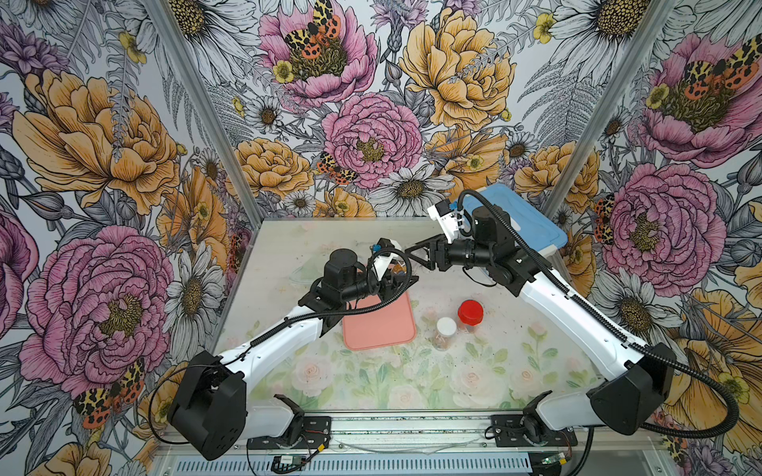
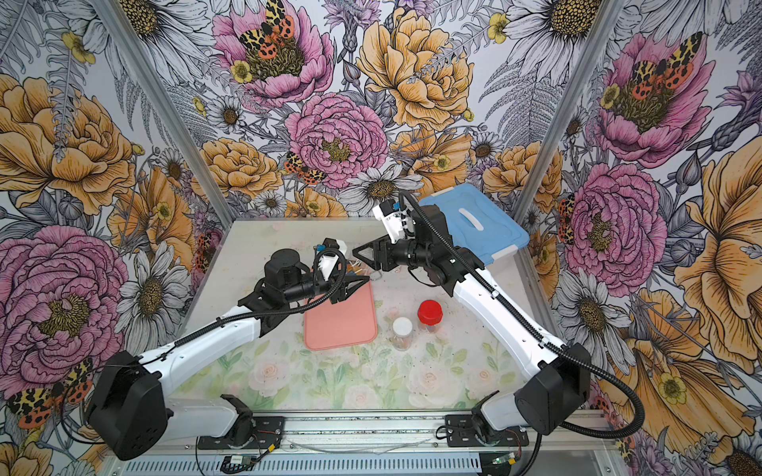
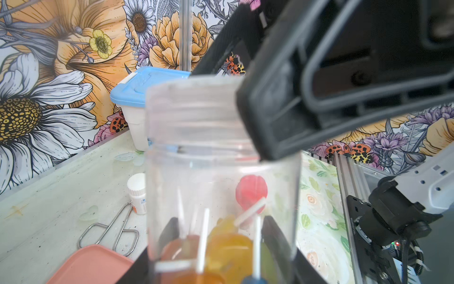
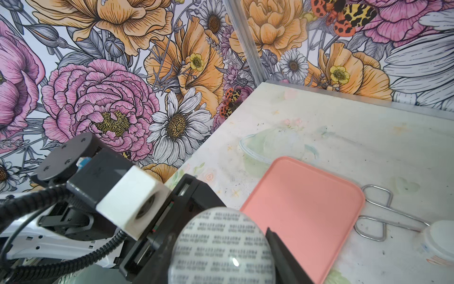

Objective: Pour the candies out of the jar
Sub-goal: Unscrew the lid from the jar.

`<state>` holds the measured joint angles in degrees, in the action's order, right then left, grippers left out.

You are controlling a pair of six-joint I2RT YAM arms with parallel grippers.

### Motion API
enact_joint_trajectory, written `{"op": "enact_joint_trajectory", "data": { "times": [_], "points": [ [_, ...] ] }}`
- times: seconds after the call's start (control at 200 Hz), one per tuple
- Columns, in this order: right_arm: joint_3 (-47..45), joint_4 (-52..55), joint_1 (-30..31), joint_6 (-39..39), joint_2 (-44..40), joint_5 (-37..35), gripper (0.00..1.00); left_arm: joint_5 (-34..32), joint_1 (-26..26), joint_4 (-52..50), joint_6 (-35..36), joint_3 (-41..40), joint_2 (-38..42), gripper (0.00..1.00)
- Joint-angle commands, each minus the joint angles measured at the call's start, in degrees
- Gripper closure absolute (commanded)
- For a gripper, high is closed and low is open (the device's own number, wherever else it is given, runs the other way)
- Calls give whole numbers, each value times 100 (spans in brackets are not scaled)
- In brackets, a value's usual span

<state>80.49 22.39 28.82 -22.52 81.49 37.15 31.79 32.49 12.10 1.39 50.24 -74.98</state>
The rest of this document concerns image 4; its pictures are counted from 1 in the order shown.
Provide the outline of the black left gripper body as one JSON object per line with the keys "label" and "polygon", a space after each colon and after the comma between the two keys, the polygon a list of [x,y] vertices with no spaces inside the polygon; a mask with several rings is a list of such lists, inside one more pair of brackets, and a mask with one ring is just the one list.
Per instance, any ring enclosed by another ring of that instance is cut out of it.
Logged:
{"label": "black left gripper body", "polygon": [[133,284],[166,284],[172,252],[188,222],[204,210],[224,207],[207,183],[185,174],[119,266]]}

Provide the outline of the white jar lid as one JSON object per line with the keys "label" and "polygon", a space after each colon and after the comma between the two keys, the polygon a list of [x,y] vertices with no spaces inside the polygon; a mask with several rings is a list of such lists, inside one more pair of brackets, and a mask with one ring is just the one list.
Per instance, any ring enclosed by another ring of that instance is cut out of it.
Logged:
{"label": "white jar lid", "polygon": [[275,265],[260,228],[232,208],[207,209],[179,234],[168,273],[170,284],[273,284]]}

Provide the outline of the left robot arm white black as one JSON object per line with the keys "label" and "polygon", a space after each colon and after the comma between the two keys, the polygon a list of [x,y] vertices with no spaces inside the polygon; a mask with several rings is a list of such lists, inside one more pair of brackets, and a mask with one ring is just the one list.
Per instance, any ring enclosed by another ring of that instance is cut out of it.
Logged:
{"label": "left robot arm white black", "polygon": [[42,190],[1,204],[1,228],[29,215],[39,225],[68,239],[106,244],[60,263],[12,267],[1,252],[7,284],[55,279],[94,265],[126,244],[119,264],[134,284],[165,284],[171,255],[184,226],[204,210],[223,202],[207,183],[183,175],[175,189],[114,152],[91,133],[54,149],[33,172]]}

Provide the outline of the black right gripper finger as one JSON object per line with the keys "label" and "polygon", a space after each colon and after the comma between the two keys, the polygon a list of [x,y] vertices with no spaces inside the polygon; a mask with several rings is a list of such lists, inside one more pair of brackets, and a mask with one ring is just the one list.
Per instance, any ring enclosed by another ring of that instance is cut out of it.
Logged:
{"label": "black right gripper finger", "polygon": [[277,284],[313,284],[279,235],[267,228],[266,239],[271,248]]}

